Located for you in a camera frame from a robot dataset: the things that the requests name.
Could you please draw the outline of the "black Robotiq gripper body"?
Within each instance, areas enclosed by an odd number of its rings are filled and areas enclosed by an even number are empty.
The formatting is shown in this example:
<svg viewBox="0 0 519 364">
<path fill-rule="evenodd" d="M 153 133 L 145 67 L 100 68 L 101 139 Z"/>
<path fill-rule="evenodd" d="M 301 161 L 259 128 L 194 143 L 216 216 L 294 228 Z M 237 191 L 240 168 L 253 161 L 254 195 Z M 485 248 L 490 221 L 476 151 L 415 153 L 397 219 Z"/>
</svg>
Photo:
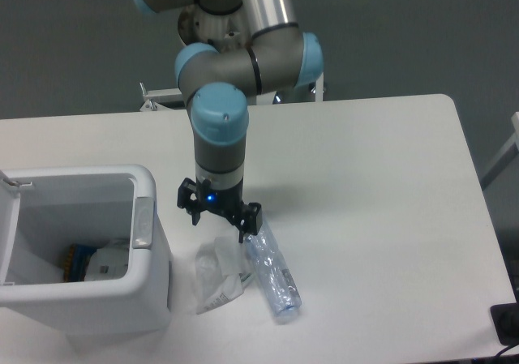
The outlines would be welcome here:
<svg viewBox="0 0 519 364">
<path fill-rule="evenodd" d="M 209 181 L 196 181 L 194 219 L 198 220 L 202 212 L 208 211 L 228 221 L 240 221 L 244 207 L 242 186 L 243 180 L 231 188 L 216 190 Z"/>
</svg>

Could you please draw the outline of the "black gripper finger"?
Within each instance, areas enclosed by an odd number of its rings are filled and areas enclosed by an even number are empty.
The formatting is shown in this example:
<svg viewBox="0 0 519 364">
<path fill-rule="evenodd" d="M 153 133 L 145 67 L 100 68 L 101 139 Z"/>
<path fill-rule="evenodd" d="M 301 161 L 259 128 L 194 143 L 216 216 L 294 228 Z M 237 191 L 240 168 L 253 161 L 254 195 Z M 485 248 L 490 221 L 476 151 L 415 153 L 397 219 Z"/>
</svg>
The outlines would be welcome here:
<svg viewBox="0 0 519 364">
<path fill-rule="evenodd" d="M 191 216 L 191 223 L 197 225 L 200 219 L 201 206 L 196 196 L 196 183 L 189 178 L 185 178 L 179 188 L 177 196 L 177 206 L 184 209 Z"/>
<path fill-rule="evenodd" d="M 256 236 L 263 224 L 261 204 L 241 203 L 238 210 L 231 214 L 229 222 L 238 229 L 239 242 L 244 242 L 247 235 Z"/>
</svg>

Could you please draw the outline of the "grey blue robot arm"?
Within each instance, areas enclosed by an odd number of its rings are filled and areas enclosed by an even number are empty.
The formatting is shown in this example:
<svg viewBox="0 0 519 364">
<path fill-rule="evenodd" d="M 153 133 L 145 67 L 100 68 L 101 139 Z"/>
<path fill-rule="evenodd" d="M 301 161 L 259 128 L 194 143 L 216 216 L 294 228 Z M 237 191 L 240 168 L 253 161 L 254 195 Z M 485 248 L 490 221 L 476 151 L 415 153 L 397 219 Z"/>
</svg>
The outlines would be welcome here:
<svg viewBox="0 0 519 364">
<path fill-rule="evenodd" d="M 196 7 L 207 17 L 244 14 L 238 43 L 229 33 L 211 33 L 204 21 L 192 24 L 195 40 L 178 53 L 175 79 L 194 139 L 195 177 L 182 181 L 178 206 L 194 222 L 202 212 L 225 218 L 241 237 L 262 225 L 259 203 L 242 199 L 251 97 L 314 83 L 323 73 L 317 37 L 303 32 L 291 0 L 134 0 L 143 11 L 159 13 Z"/>
</svg>

